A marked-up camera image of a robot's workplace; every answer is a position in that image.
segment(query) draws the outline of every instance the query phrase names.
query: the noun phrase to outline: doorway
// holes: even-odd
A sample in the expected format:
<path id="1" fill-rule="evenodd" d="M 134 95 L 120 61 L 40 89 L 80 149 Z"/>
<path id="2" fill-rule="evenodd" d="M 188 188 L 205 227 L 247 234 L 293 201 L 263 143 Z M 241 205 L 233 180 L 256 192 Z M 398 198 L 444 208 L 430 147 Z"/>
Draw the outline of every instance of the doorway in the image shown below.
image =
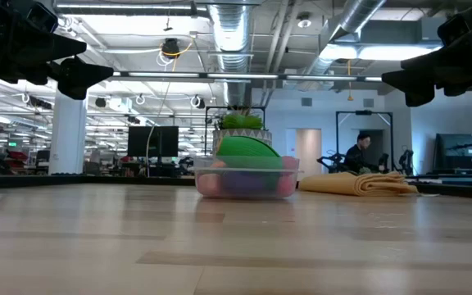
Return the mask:
<path id="1" fill-rule="evenodd" d="M 321 129 L 296 129 L 296 158 L 300 159 L 298 179 L 319 175 L 322 165 L 316 161 L 321 157 Z"/>
<path id="2" fill-rule="evenodd" d="M 378 129 L 360 130 L 360 134 L 370 136 L 370 146 L 364 151 L 365 162 L 378 165 L 378 160 L 384 154 L 384 131 Z"/>

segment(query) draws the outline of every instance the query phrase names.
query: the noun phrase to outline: tan blanket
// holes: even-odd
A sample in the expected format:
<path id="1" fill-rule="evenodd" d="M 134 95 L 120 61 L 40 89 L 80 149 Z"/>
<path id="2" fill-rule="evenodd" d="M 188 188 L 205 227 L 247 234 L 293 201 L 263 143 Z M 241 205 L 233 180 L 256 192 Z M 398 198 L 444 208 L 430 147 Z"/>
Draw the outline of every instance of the tan blanket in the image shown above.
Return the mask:
<path id="1" fill-rule="evenodd" d="M 362 197 L 390 197 L 401 193 L 418 193 L 416 186 L 405 184 L 404 179 L 404 176 L 397 172 L 360 176 L 344 172 L 306 177 L 300 181 L 298 188 L 310 192 Z"/>

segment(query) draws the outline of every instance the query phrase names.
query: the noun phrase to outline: man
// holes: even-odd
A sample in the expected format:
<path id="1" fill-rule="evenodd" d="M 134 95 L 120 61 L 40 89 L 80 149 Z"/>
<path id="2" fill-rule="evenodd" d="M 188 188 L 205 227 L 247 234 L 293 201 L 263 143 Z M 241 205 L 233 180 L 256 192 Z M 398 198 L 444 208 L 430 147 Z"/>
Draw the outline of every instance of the man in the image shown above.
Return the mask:
<path id="1" fill-rule="evenodd" d="M 365 162 L 363 151 L 369 146 L 370 136 L 368 134 L 358 134 L 356 144 L 349 148 L 347 154 L 345 154 L 343 164 L 356 173 L 360 173 L 360 169 L 363 167 L 369 168 L 371 171 L 384 171 L 383 166 L 375 166 Z"/>

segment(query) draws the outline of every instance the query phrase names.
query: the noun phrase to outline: black monitor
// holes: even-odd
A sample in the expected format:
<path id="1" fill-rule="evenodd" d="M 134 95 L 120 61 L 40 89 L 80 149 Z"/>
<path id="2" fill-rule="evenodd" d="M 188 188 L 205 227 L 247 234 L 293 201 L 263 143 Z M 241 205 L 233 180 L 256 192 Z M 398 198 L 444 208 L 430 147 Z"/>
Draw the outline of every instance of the black monitor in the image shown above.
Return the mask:
<path id="1" fill-rule="evenodd" d="M 148 135 L 151 126 L 129 127 L 129 157 L 145 157 L 147 152 Z M 178 156 L 178 126 L 154 127 L 151 141 L 148 145 L 149 157 L 177 157 Z"/>
<path id="2" fill-rule="evenodd" d="M 472 134 L 437 134 L 433 168 L 472 169 Z"/>

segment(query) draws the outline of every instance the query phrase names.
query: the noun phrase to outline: white pillar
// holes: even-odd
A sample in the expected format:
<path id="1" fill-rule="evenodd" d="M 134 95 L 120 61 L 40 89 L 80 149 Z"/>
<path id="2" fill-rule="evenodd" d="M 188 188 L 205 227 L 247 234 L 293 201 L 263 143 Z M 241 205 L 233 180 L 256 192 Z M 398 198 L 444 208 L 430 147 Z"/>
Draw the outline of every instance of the white pillar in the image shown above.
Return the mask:
<path id="1" fill-rule="evenodd" d="M 88 100 L 56 92 L 48 173 L 83 172 Z"/>

